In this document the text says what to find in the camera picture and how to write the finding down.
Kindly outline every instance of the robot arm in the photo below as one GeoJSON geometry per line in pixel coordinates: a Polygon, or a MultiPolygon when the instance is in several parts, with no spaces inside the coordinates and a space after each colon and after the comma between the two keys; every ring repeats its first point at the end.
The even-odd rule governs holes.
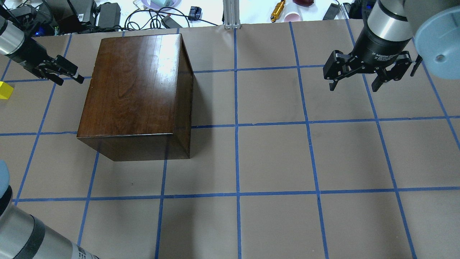
{"type": "Polygon", "coordinates": [[[76,65],[60,55],[51,58],[42,45],[2,16],[0,16],[0,53],[38,78],[47,78],[62,85],[64,81],[58,75],[65,75],[78,83],[83,83],[84,77],[78,74],[76,65]]]}
{"type": "Polygon", "coordinates": [[[348,55],[334,50],[329,56],[323,67],[329,89],[357,73],[377,74],[374,92],[400,80],[412,64],[403,49],[413,35],[419,57],[412,76],[423,59],[435,75],[460,78],[460,0],[378,0],[353,50],[348,55]]]}

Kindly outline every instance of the wood grain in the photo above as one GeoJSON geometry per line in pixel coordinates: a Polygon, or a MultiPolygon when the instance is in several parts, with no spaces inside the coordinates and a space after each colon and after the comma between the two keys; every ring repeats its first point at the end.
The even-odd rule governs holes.
{"type": "Polygon", "coordinates": [[[77,138],[116,161],[188,158],[192,84],[181,35],[102,39],[77,138]]]}

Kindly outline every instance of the black device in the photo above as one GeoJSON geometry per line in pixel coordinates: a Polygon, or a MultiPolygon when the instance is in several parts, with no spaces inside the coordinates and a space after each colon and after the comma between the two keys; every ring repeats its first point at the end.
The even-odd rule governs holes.
{"type": "Polygon", "coordinates": [[[48,12],[37,10],[31,5],[23,5],[10,10],[15,21],[19,22],[22,31],[31,37],[54,35],[54,28],[51,25],[53,18],[48,12]]]}
{"type": "Polygon", "coordinates": [[[102,28],[112,28],[120,25],[121,8],[117,3],[102,4],[99,12],[98,26],[102,28]]]}
{"type": "Polygon", "coordinates": [[[10,13],[12,16],[16,17],[21,24],[26,24],[37,16],[37,10],[31,6],[21,6],[11,9],[10,13]]]}
{"type": "Polygon", "coordinates": [[[198,21],[201,18],[201,8],[198,6],[190,7],[189,16],[187,17],[189,21],[198,21]]]}
{"type": "Polygon", "coordinates": [[[339,11],[340,11],[339,5],[331,4],[329,6],[328,11],[326,12],[326,14],[324,15],[322,19],[323,20],[334,20],[335,16],[339,13],[339,11]]]}
{"type": "Polygon", "coordinates": [[[345,11],[347,14],[350,13],[350,8],[351,8],[351,4],[350,3],[343,3],[343,6],[345,8],[345,11]]]}
{"type": "Polygon", "coordinates": [[[412,64],[409,52],[403,51],[410,41],[410,30],[389,32],[386,28],[389,21],[407,28],[409,25],[406,17],[392,13],[381,1],[377,4],[373,9],[376,13],[380,12],[377,13],[379,15],[371,15],[369,20],[364,20],[364,28],[353,50],[348,55],[334,50],[329,56],[323,67],[324,79],[331,80],[329,90],[334,91],[339,80],[346,77],[358,73],[377,73],[377,78],[372,83],[372,91],[377,92],[384,83],[390,80],[399,81],[412,64]]]}
{"type": "Polygon", "coordinates": [[[94,0],[70,0],[78,20],[82,23],[96,25],[96,2],[94,0]]]}
{"type": "Polygon", "coordinates": [[[174,21],[170,16],[166,16],[163,19],[161,19],[161,23],[167,29],[182,28],[182,26],[180,26],[176,21],[174,21]]]}
{"type": "Polygon", "coordinates": [[[0,53],[20,64],[38,78],[47,78],[58,85],[64,80],[58,75],[66,75],[78,83],[84,77],[77,72],[78,67],[63,56],[48,56],[46,49],[11,21],[0,17],[0,53]]]}
{"type": "Polygon", "coordinates": [[[50,7],[51,14],[59,25],[59,32],[71,33],[83,30],[70,0],[46,0],[46,4],[50,7]]]}

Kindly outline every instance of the purple object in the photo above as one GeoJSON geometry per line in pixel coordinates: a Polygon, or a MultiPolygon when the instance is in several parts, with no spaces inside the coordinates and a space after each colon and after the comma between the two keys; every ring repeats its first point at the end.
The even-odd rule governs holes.
{"type": "MultiPolygon", "coordinates": [[[[171,2],[171,4],[169,4],[169,7],[175,7],[179,2],[180,0],[166,0],[165,2],[171,2]]],[[[158,10],[160,8],[162,8],[162,6],[159,6],[157,4],[154,3],[154,0],[151,0],[151,1],[148,1],[148,0],[142,0],[142,3],[148,7],[148,8],[152,8],[154,10],[158,10]]]]}

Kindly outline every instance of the black cable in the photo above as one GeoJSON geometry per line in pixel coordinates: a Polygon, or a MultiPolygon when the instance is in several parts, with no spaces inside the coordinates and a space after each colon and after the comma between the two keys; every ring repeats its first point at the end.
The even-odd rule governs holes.
{"type": "MultiPolygon", "coordinates": [[[[165,15],[161,15],[161,14],[167,14],[167,15],[175,15],[175,16],[182,16],[186,19],[187,21],[187,25],[190,27],[190,23],[188,21],[188,16],[185,15],[183,12],[181,12],[180,10],[177,10],[176,8],[172,8],[172,7],[163,7],[163,8],[160,8],[159,10],[153,10],[153,9],[147,9],[147,10],[140,10],[140,9],[137,9],[135,11],[133,11],[131,14],[128,15],[128,17],[126,18],[125,20],[125,28],[129,28],[131,26],[131,29],[135,29],[132,24],[135,24],[138,28],[137,30],[144,30],[144,27],[146,26],[143,26],[143,27],[140,27],[139,24],[135,23],[135,22],[131,22],[131,17],[138,13],[138,12],[149,12],[149,15],[150,15],[150,19],[148,20],[147,24],[150,23],[150,28],[151,29],[162,29],[161,27],[161,21],[159,18],[164,18],[166,17],[165,15]],[[181,14],[177,14],[177,13],[170,13],[170,12],[163,12],[161,11],[162,9],[174,9],[176,11],[178,11],[179,13],[181,14]]],[[[211,23],[209,21],[206,21],[206,20],[203,20],[203,19],[198,19],[199,21],[202,21],[202,22],[205,22],[205,23],[208,23],[208,24],[212,24],[214,26],[218,26],[217,24],[214,24],[214,23],[211,23]]]]}
{"type": "Polygon", "coordinates": [[[208,24],[212,24],[212,25],[215,25],[215,26],[218,26],[217,24],[213,24],[211,22],[208,22],[208,21],[205,21],[205,20],[201,20],[201,19],[197,19],[198,21],[202,21],[202,22],[205,22],[205,23],[208,23],[208,24]]]}
{"type": "Polygon", "coordinates": [[[174,8],[174,7],[162,7],[160,9],[158,9],[157,12],[161,12],[163,9],[173,9],[177,12],[179,12],[180,14],[182,14],[182,16],[185,18],[185,20],[187,21],[187,25],[188,27],[190,28],[190,23],[189,23],[189,19],[188,19],[188,16],[186,16],[183,12],[179,11],[178,9],[174,8]]]}

